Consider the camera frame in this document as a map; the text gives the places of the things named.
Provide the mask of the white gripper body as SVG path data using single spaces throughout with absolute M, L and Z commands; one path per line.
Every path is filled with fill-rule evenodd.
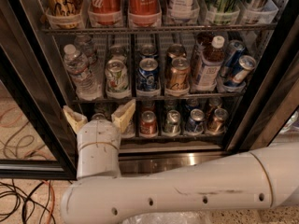
M 77 135 L 78 150 L 90 145 L 108 145 L 116 149 L 121 145 L 121 132 L 106 119 L 94 119 L 85 124 Z

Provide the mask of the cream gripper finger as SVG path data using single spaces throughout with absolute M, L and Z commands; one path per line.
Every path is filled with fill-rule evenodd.
M 75 133 L 78 133 L 78 131 L 88 122 L 84 115 L 75 112 L 67 105 L 63 107 L 63 111 L 67 122 Z
M 129 101 L 125 105 L 120 105 L 111 115 L 113 124 L 123 133 L 135 113 L 135 99 Z

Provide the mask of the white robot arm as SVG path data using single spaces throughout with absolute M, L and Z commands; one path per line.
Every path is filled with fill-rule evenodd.
M 121 128 L 134 112 L 130 101 L 111 119 L 97 113 L 82 121 L 77 180 L 61 200 L 65 224 L 118 224 L 145 213 L 299 204 L 299 146 L 294 143 L 153 175 L 121 175 Z

